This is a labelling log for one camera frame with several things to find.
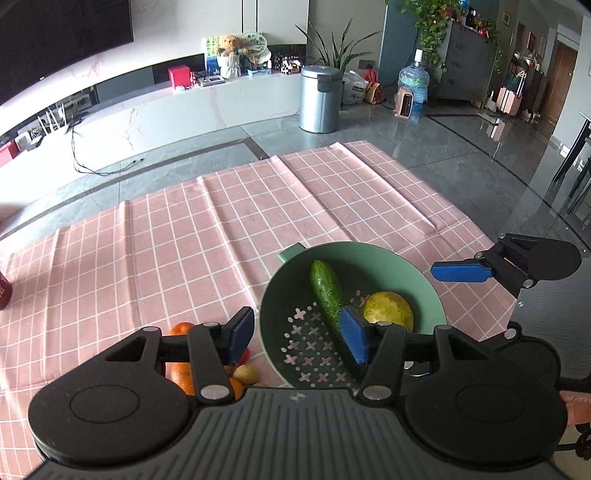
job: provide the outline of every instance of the potato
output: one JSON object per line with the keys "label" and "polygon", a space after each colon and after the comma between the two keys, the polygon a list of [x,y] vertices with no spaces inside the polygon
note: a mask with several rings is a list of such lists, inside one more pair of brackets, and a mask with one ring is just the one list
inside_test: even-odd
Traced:
{"label": "potato", "polygon": [[246,386],[254,385],[259,381],[258,370],[252,365],[241,365],[237,367],[232,376]]}

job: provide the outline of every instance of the metal screw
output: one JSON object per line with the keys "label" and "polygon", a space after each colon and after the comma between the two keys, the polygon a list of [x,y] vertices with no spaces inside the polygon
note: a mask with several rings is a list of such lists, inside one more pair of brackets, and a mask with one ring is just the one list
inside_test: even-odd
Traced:
{"label": "metal screw", "polygon": [[363,389],[363,396],[368,400],[386,400],[392,396],[392,390],[384,385],[370,385]]}
{"label": "metal screw", "polygon": [[306,398],[306,396],[303,393],[300,393],[300,392],[292,393],[290,395],[290,400],[293,400],[296,403],[301,402],[305,398]]}
{"label": "metal screw", "polygon": [[201,396],[207,400],[221,400],[230,394],[230,389],[224,385],[207,385],[201,389]]}
{"label": "metal screw", "polygon": [[511,340],[511,339],[515,338],[515,335],[517,335],[517,330],[515,330],[514,328],[510,328],[509,330],[506,330],[505,333],[503,334],[503,336],[507,340]]}

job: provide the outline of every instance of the tablecloth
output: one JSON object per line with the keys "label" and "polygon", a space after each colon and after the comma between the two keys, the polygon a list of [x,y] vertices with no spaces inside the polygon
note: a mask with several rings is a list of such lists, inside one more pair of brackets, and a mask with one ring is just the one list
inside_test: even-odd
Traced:
{"label": "tablecloth", "polygon": [[[0,260],[14,286],[0,312],[0,476],[40,459],[27,424],[47,383],[146,325],[226,321],[259,305],[301,242],[369,242],[433,283],[450,324],[476,339],[505,329],[514,299],[495,280],[443,284],[428,269],[491,241],[458,208],[371,144],[359,141],[208,174],[61,228]],[[284,385],[262,352],[262,381]]]}

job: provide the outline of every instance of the blue water bottle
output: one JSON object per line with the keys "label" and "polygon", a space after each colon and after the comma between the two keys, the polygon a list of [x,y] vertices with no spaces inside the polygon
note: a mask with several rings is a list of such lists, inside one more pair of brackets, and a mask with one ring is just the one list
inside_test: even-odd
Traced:
{"label": "blue water bottle", "polygon": [[413,93],[413,110],[423,109],[423,103],[427,101],[427,88],[429,87],[429,74],[421,63],[423,51],[417,49],[414,55],[414,62],[408,67],[400,70],[398,75],[398,88],[407,87]]}

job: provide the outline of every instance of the blue gripper pad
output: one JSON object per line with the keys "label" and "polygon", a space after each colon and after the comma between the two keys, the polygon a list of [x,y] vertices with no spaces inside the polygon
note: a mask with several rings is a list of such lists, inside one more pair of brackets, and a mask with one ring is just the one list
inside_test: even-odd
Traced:
{"label": "blue gripper pad", "polygon": [[439,281],[481,283],[492,278],[493,271],[479,261],[469,259],[462,262],[435,262],[431,274]]}
{"label": "blue gripper pad", "polygon": [[344,307],[340,310],[339,330],[358,365],[368,362],[369,349],[365,328],[369,325],[356,308]]}
{"label": "blue gripper pad", "polygon": [[255,331],[255,312],[252,308],[242,307],[228,323],[233,324],[228,348],[228,364],[236,365]]}

